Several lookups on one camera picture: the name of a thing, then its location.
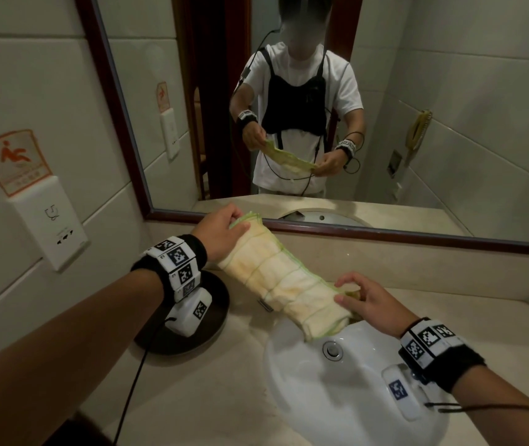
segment hand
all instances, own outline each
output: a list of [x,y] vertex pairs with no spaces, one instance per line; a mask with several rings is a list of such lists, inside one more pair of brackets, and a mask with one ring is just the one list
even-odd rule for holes
[[258,122],[250,122],[242,131],[242,139],[248,150],[262,150],[266,145],[266,131]]
[[230,224],[242,216],[242,211],[230,203],[207,214],[194,228],[191,234],[203,244],[207,251],[207,260],[217,263],[230,254],[238,239],[250,228],[249,222],[241,222],[230,229]]
[[312,171],[317,177],[332,177],[339,173],[347,164],[347,154],[339,149],[325,153],[322,163]]
[[346,283],[360,286],[360,300],[337,294],[335,302],[359,314],[376,330],[400,338],[405,329],[419,319],[380,284],[357,272],[346,273],[335,282],[337,288]]

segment pants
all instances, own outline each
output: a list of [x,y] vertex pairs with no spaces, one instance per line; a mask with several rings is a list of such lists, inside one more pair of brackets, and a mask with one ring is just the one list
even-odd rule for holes
[[[293,195],[299,197],[299,194],[285,194],[281,191],[270,191],[269,189],[261,188],[259,186],[259,194],[276,194],[276,195]],[[304,197],[313,197],[314,199],[324,199],[326,195],[326,189],[321,190],[319,193],[304,194]]]

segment wristband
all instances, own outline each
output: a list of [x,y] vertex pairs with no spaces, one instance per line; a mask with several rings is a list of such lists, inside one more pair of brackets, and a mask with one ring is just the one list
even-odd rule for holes
[[349,164],[349,161],[351,161],[356,154],[356,144],[349,139],[343,139],[343,141],[339,142],[336,149],[342,149],[347,155],[347,163],[345,163],[345,166]]
[[207,252],[196,237],[172,236],[147,249],[144,255],[131,270],[156,272],[164,287],[164,303],[178,303],[200,285],[200,270],[207,262]]
[[256,117],[256,114],[247,109],[246,111],[239,113],[238,119],[235,121],[235,123],[238,125],[240,131],[244,131],[244,127],[246,127],[246,125],[248,125],[250,122],[258,121],[259,119]]
[[412,324],[401,337],[399,355],[422,383],[436,382],[451,392],[471,367],[485,360],[440,321],[425,317]]

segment mirror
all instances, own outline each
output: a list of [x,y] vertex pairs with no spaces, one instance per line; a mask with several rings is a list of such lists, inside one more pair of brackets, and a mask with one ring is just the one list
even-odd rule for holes
[[529,243],[529,0],[97,6],[153,210]]

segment towel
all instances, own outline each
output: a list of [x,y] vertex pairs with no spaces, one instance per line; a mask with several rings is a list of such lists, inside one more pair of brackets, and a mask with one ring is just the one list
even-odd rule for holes
[[310,173],[313,169],[318,167],[318,164],[309,163],[303,159],[299,159],[296,155],[290,153],[289,151],[275,148],[275,143],[271,140],[266,141],[266,147],[263,150],[263,153],[277,164],[283,166],[285,169],[293,173]]
[[[335,335],[352,320],[359,321],[335,303],[340,291],[307,270],[262,224],[260,215],[250,212],[230,228],[238,222],[249,222],[250,229],[219,263],[220,269],[289,317],[306,341]],[[359,298],[357,292],[344,294]]]

